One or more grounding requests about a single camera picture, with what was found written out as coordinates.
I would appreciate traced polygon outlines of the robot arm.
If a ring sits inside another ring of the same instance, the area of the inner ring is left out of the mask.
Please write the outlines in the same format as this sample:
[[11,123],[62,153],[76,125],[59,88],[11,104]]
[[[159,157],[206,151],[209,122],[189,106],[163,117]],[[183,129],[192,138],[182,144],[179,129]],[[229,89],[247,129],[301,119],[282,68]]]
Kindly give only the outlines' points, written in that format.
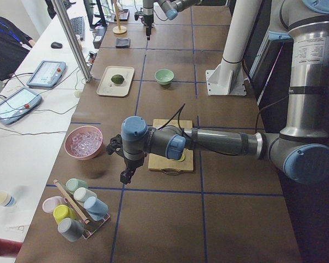
[[131,116],[106,148],[109,155],[116,153],[124,159],[121,182],[130,183],[149,153],[178,160],[185,149],[195,148],[267,158],[301,184],[327,178],[329,147],[322,117],[328,90],[329,1],[273,1],[269,37],[293,40],[287,123],[278,134],[248,135],[169,124],[154,128],[141,117]]
[[179,12],[191,7],[193,5],[200,5],[200,0],[177,0],[177,1],[165,1],[165,0],[143,0],[143,6],[139,11],[134,13],[134,19],[142,19],[145,25],[145,32],[147,40],[150,40],[152,24],[154,23],[154,3],[157,2],[165,16],[169,20],[173,20],[177,17]]

